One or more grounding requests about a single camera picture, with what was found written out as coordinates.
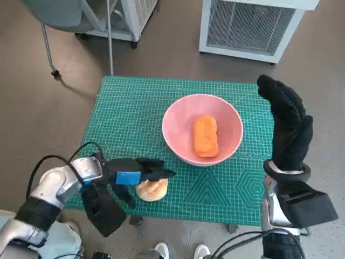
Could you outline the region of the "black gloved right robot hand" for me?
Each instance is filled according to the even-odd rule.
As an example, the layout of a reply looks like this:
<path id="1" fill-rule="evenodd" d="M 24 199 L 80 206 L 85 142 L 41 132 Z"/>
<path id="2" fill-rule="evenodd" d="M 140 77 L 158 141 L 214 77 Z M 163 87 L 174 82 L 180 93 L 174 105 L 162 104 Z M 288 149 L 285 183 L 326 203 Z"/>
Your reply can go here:
<path id="1" fill-rule="evenodd" d="M 258 94 L 270 103 L 274 120 L 273 163 L 281 171 L 302 171 L 313 137 L 313 117 L 291 87 L 264 74 L 257 85 Z"/>

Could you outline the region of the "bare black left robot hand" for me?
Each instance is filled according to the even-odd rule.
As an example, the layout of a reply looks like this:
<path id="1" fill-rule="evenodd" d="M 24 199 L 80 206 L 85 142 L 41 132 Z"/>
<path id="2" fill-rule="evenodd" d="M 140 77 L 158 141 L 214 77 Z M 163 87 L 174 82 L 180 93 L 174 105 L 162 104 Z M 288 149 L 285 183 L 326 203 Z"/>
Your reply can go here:
<path id="1" fill-rule="evenodd" d="M 128 187 L 136 187 L 137 192 L 142 190 L 140 196 L 145 201 L 156 201 L 167 193 L 168 179 L 176 173 L 164 167 L 164 161 L 149 158 L 117 158 L 107 162 L 108 180 L 115 195 L 130 208 L 134 209 L 136 203 Z"/>

